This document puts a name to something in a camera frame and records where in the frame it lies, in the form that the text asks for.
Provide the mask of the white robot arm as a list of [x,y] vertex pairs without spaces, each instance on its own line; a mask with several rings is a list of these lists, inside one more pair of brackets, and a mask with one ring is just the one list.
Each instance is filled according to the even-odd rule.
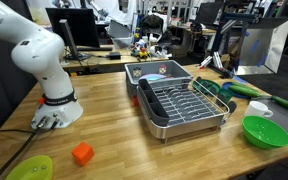
[[0,40],[15,44],[11,58],[39,82],[44,101],[36,109],[31,127],[66,128],[83,114],[69,75],[60,65],[62,38],[21,16],[0,1]]

